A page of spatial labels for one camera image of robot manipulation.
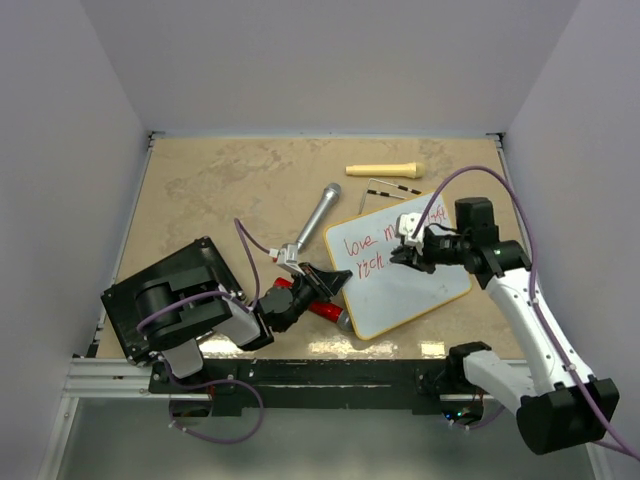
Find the small whiteboard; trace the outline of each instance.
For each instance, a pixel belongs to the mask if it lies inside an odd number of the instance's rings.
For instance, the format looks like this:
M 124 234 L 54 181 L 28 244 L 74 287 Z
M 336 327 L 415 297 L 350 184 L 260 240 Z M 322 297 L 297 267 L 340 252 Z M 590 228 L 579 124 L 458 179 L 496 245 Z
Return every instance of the small whiteboard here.
M 471 290 L 469 274 L 461 266 L 436 267 L 429 275 L 392 264 L 396 219 L 403 213 L 422 212 L 431 194 L 328 227 L 324 239 L 336 270 L 351 270 L 353 277 L 342 292 L 356 335 L 369 340 Z M 451 227 L 439 196 L 427 223 Z

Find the purple cable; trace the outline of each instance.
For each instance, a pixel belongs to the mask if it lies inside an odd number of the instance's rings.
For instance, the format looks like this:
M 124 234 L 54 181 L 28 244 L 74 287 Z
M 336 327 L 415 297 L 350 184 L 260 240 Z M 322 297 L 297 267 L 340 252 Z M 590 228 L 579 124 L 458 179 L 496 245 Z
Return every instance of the purple cable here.
M 153 312 L 151 315 L 149 315 L 147 318 L 145 318 L 144 320 L 142 320 L 138 324 L 138 326 L 136 327 L 136 330 L 138 330 L 138 333 L 143 333 L 143 330 L 147 325 L 149 325 L 151 322 L 157 320 L 162 315 L 164 315 L 166 313 L 169 313 L 169 312 L 173 312 L 174 310 L 177 310 L 178 308 L 183 307 L 184 305 L 186 305 L 188 303 L 196 302 L 198 300 L 204 300 L 205 298 L 212 298 L 212 297 L 228 298 L 233 303 L 235 303 L 238 307 L 240 307 L 243 311 L 245 311 L 246 313 L 250 313 L 249 309 L 246 307 L 246 305 L 244 305 L 242 302 L 240 302 L 237 298 L 231 296 L 227 292 L 221 292 L 219 290 L 212 290 L 210 292 L 202 292 L 202 293 L 198 293 L 196 295 L 191 295 L 190 297 L 183 298 L 182 300 L 178 300 L 177 302 L 172 303 L 171 305 L 167 305 L 166 307 L 161 308 L 157 312 Z
M 260 245 L 249 234 L 247 229 L 244 228 L 244 225 L 242 225 L 242 222 L 240 221 L 240 219 L 234 218 L 233 223 L 235 223 L 236 225 L 236 230 L 238 231 L 238 236 L 240 237 L 240 241 L 242 242 L 242 247 L 244 248 L 244 251 L 247 254 L 247 258 L 249 259 L 249 264 L 251 265 L 251 271 L 253 272 L 253 279 L 256 282 L 256 294 L 254 295 L 253 301 L 251 302 L 251 310 L 253 310 L 254 308 L 256 308 L 256 305 L 258 304 L 258 297 L 260 296 L 260 277 L 258 275 L 258 268 L 256 267 L 256 262 L 253 260 L 253 255 L 251 255 L 251 250 L 249 250 L 249 245 L 247 245 L 247 239 L 245 238 L 245 235 L 249 238 L 249 240 L 251 240 L 251 243 L 253 243 L 256 246 L 256 248 L 258 248 L 259 250 L 267 254 L 269 253 L 269 250 L 267 250 L 262 245 Z
M 524 225 L 525 233 L 526 233 L 526 235 L 527 235 L 527 237 L 529 239 L 529 248 L 531 249 L 531 252 L 530 252 L 531 253 L 531 273 L 529 275 L 529 297 L 531 299 L 531 304 L 533 306 L 533 310 L 536 313 L 536 316 L 538 317 L 540 325 L 542 325 L 542 328 L 544 329 L 544 331 L 546 332 L 547 336 L 549 337 L 549 340 L 551 340 L 551 343 L 553 344 L 554 348 L 558 352 L 558 355 L 560 355 L 560 358 L 562 359 L 565 367 L 567 368 L 567 371 L 571 375 L 571 378 L 573 379 L 573 381 L 576 383 L 576 386 L 580 390 L 580 393 L 584 396 L 585 400 L 589 404 L 589 407 L 593 411 L 593 413 L 596 416 L 596 418 L 598 419 L 598 421 L 602 424 L 602 426 L 605 428 L 605 430 L 607 432 L 609 432 L 609 434 L 613 437 L 613 439 L 616 442 L 618 442 L 618 444 L 620 445 L 620 448 L 612 448 L 612 447 L 614 447 L 614 445 L 611 445 L 610 443 L 606 443 L 606 442 L 596 442 L 596 443 L 598 445 L 602 446 L 602 447 L 610 448 L 610 449 L 615 450 L 617 452 L 624 453 L 625 455 L 628 455 L 628 456 L 633 457 L 636 460 L 640 461 L 640 453 L 638 453 L 631 445 L 629 445 L 626 442 L 626 440 L 624 438 L 622 438 L 622 436 L 618 433 L 618 431 L 613 427 L 613 425 L 611 425 L 611 423 L 609 423 L 609 421 L 606 419 L 606 417 L 604 416 L 604 414 L 602 413 L 602 411 L 600 410 L 600 408 L 596 404 L 595 400 L 593 399 L 593 397 L 591 396 L 591 394 L 587 390 L 587 387 L 585 387 L 584 384 L 582 383 L 582 380 L 580 380 L 580 376 L 575 372 L 575 370 L 570 368 L 570 366 L 572 365 L 571 359 L 567 355 L 567 352 L 565 352 L 564 349 L 562 348 L 562 345 L 560 344 L 560 341 L 558 340 L 558 337 L 556 337 L 555 333 L 551 329 L 551 326 L 549 325 L 549 322 L 545 318 L 544 313 L 542 312 L 542 310 L 540 309 L 540 306 L 538 305 L 538 300 L 536 298 L 536 288 L 535 288 L 535 286 L 536 286 L 536 276 L 537 276 L 537 272 L 538 272 L 537 246 L 536 246 L 536 243 L 535 243 L 535 239 L 533 238 L 533 234 L 531 232 L 531 227 L 530 227 L 530 224 L 529 224 L 529 220 L 527 219 L 527 216 L 526 216 L 526 214 L 524 212 L 524 209 L 522 208 L 522 205 L 520 204 L 520 201 L 519 201 L 516 193 L 513 191 L 511 186 L 507 183 L 507 181 L 504 178 L 502 178 L 494 170 L 491 170 L 490 168 L 484 167 L 482 165 L 470 165 L 468 167 L 463 167 L 460 170 L 456 170 L 451 175 L 449 175 L 447 178 L 445 178 L 443 180 L 443 182 L 440 184 L 440 186 L 438 188 L 436 188 L 436 191 L 433 192 L 433 195 L 429 199 L 429 202 L 427 203 L 427 206 L 424 209 L 424 212 L 422 212 L 422 216 L 420 217 L 420 220 L 418 221 L 418 225 L 417 225 L 416 230 L 413 233 L 412 237 L 415 238 L 417 236 L 418 232 L 420 231 L 420 228 L 424 224 L 424 221 L 426 220 L 426 218 L 427 218 L 427 216 L 429 214 L 429 210 L 431 209 L 431 207 L 435 203 L 436 198 L 438 197 L 438 195 L 440 195 L 442 190 L 444 190 L 444 188 L 454 178 L 456 178 L 459 175 L 462 175 L 465 172 L 471 171 L 471 170 L 478 170 L 478 171 L 482 171 L 482 172 L 488 173 L 489 175 L 493 176 L 496 180 L 498 180 L 502 184 L 502 186 L 504 186 L 504 188 L 507 190 L 507 192 L 509 192 L 509 196 L 511 197 L 511 200 L 513 201 L 514 205 L 516 206 L 516 209 L 518 210 L 518 213 L 520 214 L 520 218 L 522 218 L 522 223 Z
M 211 387 L 214 385 L 239 385 L 249 390 L 253 394 L 253 396 L 256 397 L 256 400 L 258 400 L 258 407 L 259 407 L 258 421 L 256 422 L 256 424 L 253 426 L 251 430 L 249 430 L 247 433 L 245 433 L 240 437 L 217 438 L 217 437 L 211 437 L 209 435 L 205 435 L 204 433 L 196 432 L 195 430 L 191 430 L 190 428 L 185 427 L 175 419 L 175 417 L 173 416 L 173 412 L 171 411 L 171 406 L 169 406 L 169 418 L 171 419 L 172 424 L 174 424 L 179 430 L 183 431 L 186 434 L 191 435 L 192 437 L 196 437 L 196 438 L 199 438 L 200 440 L 205 440 L 207 442 L 218 443 L 222 445 L 233 445 L 235 443 L 244 442 L 248 438 L 252 437 L 258 431 L 258 429 L 260 428 L 260 425 L 262 425 L 262 421 L 264 420 L 264 403 L 258 391 L 248 383 L 243 382 L 241 380 L 233 380 L 233 379 L 225 378 L 222 380 L 211 380 L 210 382 L 200 383 L 197 385 L 183 385 L 173 375 L 173 372 L 171 371 L 171 367 L 167 361 L 164 362 L 164 366 L 165 366 L 165 369 L 167 370 L 167 373 L 169 375 L 169 380 L 171 381 L 171 383 L 184 390 L 196 390 L 200 388 Z
M 506 408 L 504 407 L 504 405 L 500 405 L 498 407 L 498 409 L 495 412 L 489 414 L 487 416 L 487 418 L 481 418 L 478 423 L 474 423 L 473 425 L 469 425 L 469 427 L 468 427 L 469 430 L 477 430 L 478 428 L 486 427 L 491 422 L 493 422 L 496 418 L 498 418 L 500 416 L 500 414 L 502 412 L 504 412 L 505 410 L 506 410 Z

